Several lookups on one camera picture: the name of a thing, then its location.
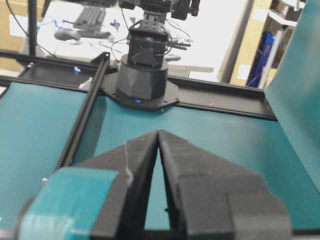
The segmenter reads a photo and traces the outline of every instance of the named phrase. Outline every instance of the blue cable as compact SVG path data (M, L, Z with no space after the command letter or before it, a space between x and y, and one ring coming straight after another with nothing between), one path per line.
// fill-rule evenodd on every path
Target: blue cable
M262 72L259 73L257 76L255 76L246 86L247 86L247 87L250 87L251 84L253 84L254 81L255 81L258 77L260 77L261 75L262 75Z
M40 29L41 26L43 26L43 25L48 25L48 24L50 24L50 23L54 23L55 26L56 26L58 29L61 29L61 28L62 28L61 26L58 25L57 20L54 19L54 20L52 20L52 21L39 24L39 26L37 26L37 27L38 27L38 30Z

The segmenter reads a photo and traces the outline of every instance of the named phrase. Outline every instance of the table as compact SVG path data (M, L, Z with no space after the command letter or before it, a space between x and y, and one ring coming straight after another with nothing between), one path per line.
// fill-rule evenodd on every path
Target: table
M234 30L237 27L237 22L241 17L241 10L244 7L246 0L231 1L219 3L219 6L212 1L203 1L201 3L200 14L198 17L188 16L186 21L174 19L182 29L188 32L193 40L192 47L187 51L173 49L174 55L181 56L180 61L170 62L169 71L171 75L179 77L187 77L189 72L192 72L193 78L202 80L216 81L218 70L222 64L223 58L227 52L229 44L232 42ZM108 47L103 47L98 43L100 40L92 38L82 38L80 42L74 40L59 41L54 38L56 30L54 23L47 24L52 20L67 20L74 22L81 13L83 6L77 3L70 2L51 2L46 15L43 19L45 25L40 27L38 31L38 43L55 53L60 58L74 59L89 62L95 58L101 51L110 51L108 47L112 43L104 41L103 44ZM139 7L135 10L123 10L125 18L130 25L131 17L141 19L143 11ZM119 32L117 32L110 23L116 19L120 23ZM106 17L103 22L102 31L110 31L114 38L124 39L128 34L125 22L121 15L121 9L118 6L107 8ZM73 28L72 24L64 23L63 27ZM166 24L166 27L173 35L184 38L184 33L174 29ZM120 57L128 52L129 47L126 44L117 44L114 46L115 57Z
M93 38L82 38L80 41L68 40L60 41L54 38L54 32L56 30L55 23L52 20L56 20L59 24L62 24L64 28L73 29L72 24L62 23L63 20L74 22L79 14L81 13L83 6L77 3L70 2L51 2L46 15L38 31L38 43L44 48L48 49L51 53L54 53L57 57L76 59L80 61L89 62L99 55L102 51L110 52L110 47L112 42L102 39ZM132 24L130 18L135 18L136 20L141 19L143 16L143 11L140 8L132 10L123 10L126 21L128 25ZM119 31L110 25L116 19L120 23ZM103 21L102 31L109 31L114 36L115 40L125 39L128 35L128 30L126 28L124 19L121 14L121 9L118 6L106 9L106 17ZM121 56L128 52L129 46L127 44L116 44L113 47L114 56L111 56L111 62L115 63L115 58L120 59ZM174 72L213 72L214 68L209 62L205 61L191 61L187 54L191 52L184 52L181 50L173 49L171 51L174 55L179 55L182 57L180 61L170 64L170 70Z

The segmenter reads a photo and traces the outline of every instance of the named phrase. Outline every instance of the cardboard box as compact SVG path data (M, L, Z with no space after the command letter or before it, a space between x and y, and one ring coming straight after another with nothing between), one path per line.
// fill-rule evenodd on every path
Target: cardboard box
M235 62L230 84L245 86L256 56L272 0L255 0L241 47Z
M38 21L41 21L41 13L44 5L44 0L37 1L37 16ZM16 16L28 16L28 2L27 0L9 0L10 7ZM5 0L0 0L0 49L19 51L23 42L22 36L16 36L14 25L12 24L12 17L10 21L10 12ZM0 69L21 71L21 66L14 59L0 58Z
M265 88L270 85L272 80L275 78L276 73L277 73L277 69L276 68L271 68L270 69L270 72L269 72L269 75L268 75L268 78L267 78L267 81L266 81L266 84L265 84Z

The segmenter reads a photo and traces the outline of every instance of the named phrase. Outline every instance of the screw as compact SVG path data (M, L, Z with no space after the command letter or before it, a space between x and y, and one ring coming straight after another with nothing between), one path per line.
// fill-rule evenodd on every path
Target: screw
M44 186L46 183L48 182L48 179L47 178L42 178L42 185Z

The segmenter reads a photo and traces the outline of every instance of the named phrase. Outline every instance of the teal tape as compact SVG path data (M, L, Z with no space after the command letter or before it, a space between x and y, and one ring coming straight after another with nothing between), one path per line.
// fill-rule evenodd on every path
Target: teal tape
M46 183L27 210L19 240L89 240L118 172L66 167Z
M0 98L0 229L54 171L84 93L12 82Z
M278 122L181 107L169 107L163 112L140 111L119 106L107 97L99 98L99 102L107 103L107 108L95 155L150 130L165 129L260 174L286 205L295 228L320 228L320 196ZM158 157L145 227L169 229L166 208L163 169Z
M320 1L308 0L276 76L265 91L272 110L318 191L320 191L319 23Z

